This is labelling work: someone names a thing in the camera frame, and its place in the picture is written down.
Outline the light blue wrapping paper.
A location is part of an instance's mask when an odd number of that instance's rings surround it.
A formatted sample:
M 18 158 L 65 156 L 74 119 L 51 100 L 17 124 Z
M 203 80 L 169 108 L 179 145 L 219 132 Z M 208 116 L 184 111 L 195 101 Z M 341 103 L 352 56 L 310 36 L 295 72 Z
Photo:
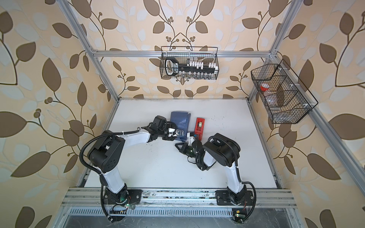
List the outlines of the light blue wrapping paper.
M 187 140 L 187 133 L 189 128 L 191 114 L 183 111 L 171 112 L 170 121 L 177 125 L 178 130 L 182 130 L 182 136 L 178 136 L 176 140 L 185 142 Z

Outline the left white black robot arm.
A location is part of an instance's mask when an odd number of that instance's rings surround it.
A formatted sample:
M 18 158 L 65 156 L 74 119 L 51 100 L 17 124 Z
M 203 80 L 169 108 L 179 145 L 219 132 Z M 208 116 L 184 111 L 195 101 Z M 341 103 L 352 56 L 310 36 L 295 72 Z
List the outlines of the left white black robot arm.
M 156 116 L 147 126 L 134 131 L 104 131 L 81 148 L 79 160 L 85 167 L 98 174 L 102 187 L 108 190 L 115 202 L 127 204 L 131 197 L 117 167 L 123 149 L 149 143 L 159 137 L 165 141 L 174 141 L 182 135 L 183 130 L 178 129 L 175 123 L 162 116 Z

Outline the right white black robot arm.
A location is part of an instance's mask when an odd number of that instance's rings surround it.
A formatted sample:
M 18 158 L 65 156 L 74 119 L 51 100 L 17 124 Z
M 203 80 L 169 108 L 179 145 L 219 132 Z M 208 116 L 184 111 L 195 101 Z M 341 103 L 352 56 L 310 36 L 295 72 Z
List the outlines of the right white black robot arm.
M 242 181 L 238 167 L 240 146 L 232 139 L 216 133 L 201 143 L 195 140 L 191 144 L 181 142 L 175 144 L 178 151 L 193 162 L 201 171 L 209 170 L 218 163 L 224 167 L 227 177 L 227 189 L 216 192 L 218 205 L 249 205 L 256 204 L 256 189 L 249 181 Z

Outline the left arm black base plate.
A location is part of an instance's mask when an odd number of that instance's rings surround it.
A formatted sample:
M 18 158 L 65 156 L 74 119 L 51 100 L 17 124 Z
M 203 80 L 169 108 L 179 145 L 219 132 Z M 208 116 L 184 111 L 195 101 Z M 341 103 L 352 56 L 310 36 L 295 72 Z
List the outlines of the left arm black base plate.
M 138 204 L 142 198 L 142 190 L 127 189 L 120 193 L 112 193 L 108 188 L 104 190 L 103 200 L 105 204 Z

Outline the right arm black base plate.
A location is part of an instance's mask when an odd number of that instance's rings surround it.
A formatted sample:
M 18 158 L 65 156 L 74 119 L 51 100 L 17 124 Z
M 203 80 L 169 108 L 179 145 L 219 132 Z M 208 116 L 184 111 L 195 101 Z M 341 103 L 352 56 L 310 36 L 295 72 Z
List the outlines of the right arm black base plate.
M 215 196 L 218 206 L 253 206 L 256 203 L 253 192 L 245 189 L 239 193 L 231 190 L 217 190 Z

